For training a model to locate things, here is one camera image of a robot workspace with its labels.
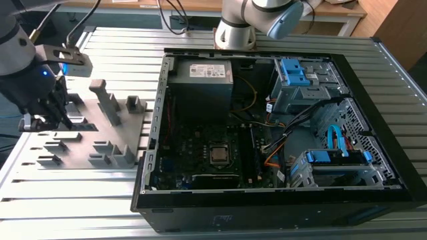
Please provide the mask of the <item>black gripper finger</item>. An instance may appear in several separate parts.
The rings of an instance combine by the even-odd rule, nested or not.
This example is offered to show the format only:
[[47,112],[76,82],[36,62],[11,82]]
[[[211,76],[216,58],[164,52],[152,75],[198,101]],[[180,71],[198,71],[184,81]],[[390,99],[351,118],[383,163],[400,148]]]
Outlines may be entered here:
[[72,130],[73,123],[71,122],[64,101],[56,98],[43,98],[40,100],[40,105],[44,110],[41,116],[44,118],[44,123],[49,130],[57,129],[64,125],[65,129]]

